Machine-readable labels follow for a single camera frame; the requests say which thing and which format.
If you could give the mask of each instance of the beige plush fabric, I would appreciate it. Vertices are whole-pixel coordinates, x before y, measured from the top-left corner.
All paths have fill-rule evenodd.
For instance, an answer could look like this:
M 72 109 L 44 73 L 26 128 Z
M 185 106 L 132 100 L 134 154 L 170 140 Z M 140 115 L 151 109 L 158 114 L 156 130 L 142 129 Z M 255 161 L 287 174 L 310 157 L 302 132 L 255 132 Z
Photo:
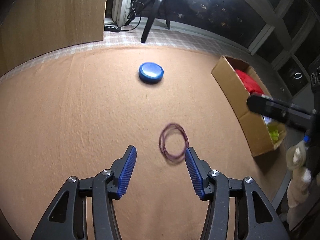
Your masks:
M 95 176 L 134 145 L 127 194 L 115 201 L 122 239 L 199 239 L 207 203 L 194 193 L 185 163 L 168 165 L 158 149 L 169 122 L 183 126 L 212 168 L 252 176 L 272 199 L 286 172 L 284 147 L 251 157 L 211 75 L 219 57 L 163 47 L 99 49 L 40 63 L 1 83 L 0 208 L 18 236 L 30 239 L 69 176 Z M 148 61 L 164 68 L 157 85 L 138 78 Z M 169 138 L 169 151 L 182 147 L 179 135 Z M 88 234 L 93 239 L 90 216 Z

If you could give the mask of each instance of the blue disc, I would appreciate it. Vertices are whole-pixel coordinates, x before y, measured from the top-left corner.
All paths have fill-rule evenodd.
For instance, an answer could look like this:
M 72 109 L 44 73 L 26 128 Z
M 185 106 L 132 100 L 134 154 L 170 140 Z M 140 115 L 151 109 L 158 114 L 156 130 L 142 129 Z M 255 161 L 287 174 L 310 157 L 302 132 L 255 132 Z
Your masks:
M 141 64 L 139 68 L 139 77 L 143 82 L 157 83 L 163 77 L 163 68 L 153 62 Z

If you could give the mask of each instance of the tripod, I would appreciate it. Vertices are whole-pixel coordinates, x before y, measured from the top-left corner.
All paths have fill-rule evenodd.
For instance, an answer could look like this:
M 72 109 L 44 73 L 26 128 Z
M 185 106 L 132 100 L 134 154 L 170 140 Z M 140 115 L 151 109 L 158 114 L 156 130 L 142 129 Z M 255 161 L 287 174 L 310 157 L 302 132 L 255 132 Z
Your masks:
M 143 7 L 136 8 L 135 12 L 132 10 L 129 13 L 129 16 L 128 16 L 129 19 L 124 24 L 124 26 L 129 25 L 134 20 L 134 18 L 137 15 L 141 14 L 143 9 L 145 9 L 152 1 L 153 0 L 147 0 L 146 3 L 143 5 Z M 161 6 L 164 6 L 164 18 L 165 18 L 165 22 L 166 22 L 168 30 L 170 30 L 170 21 L 168 19 L 168 15 L 167 15 L 167 8 L 166 8 L 167 7 L 167 2 L 166 1 L 167 0 L 154 0 L 153 6 L 152 6 L 152 9 L 151 9 L 151 14 L 148 17 L 146 26 L 144 27 L 144 30 L 143 30 L 143 33 L 142 33 L 142 36 L 141 36 L 141 40 L 140 40 L 141 43 L 145 43 L 146 42 L 146 40 L 148 38 L 148 35 L 149 35 L 149 32 L 150 32 L 150 29 L 151 29 L 151 27 L 153 25 L 153 22 L 156 19 L 156 16 L 157 16 L 158 11 L 159 11 Z

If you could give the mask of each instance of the blue lid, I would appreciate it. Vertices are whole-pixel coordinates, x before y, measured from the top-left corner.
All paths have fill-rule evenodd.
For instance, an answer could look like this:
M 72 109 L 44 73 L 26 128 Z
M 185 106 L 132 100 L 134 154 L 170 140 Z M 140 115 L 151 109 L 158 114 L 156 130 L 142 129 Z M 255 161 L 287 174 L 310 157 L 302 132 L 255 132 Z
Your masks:
M 163 77 L 163 68 L 153 62 L 141 64 L 139 68 L 139 77 L 144 82 L 157 83 Z

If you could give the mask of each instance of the cardboard box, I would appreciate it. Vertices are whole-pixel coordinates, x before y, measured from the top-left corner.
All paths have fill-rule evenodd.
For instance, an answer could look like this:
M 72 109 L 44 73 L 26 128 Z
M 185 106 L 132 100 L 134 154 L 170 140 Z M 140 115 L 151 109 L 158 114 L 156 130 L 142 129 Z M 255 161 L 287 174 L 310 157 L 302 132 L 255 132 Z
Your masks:
M 250 94 L 234 69 L 247 73 L 259 84 L 266 95 L 271 95 L 254 69 L 242 60 L 221 56 L 212 69 L 212 75 L 220 85 L 239 120 L 252 156 L 277 149 L 286 136 L 284 124 L 277 123 L 279 140 L 274 144 L 262 115 L 251 113 L 247 108 L 247 98 Z

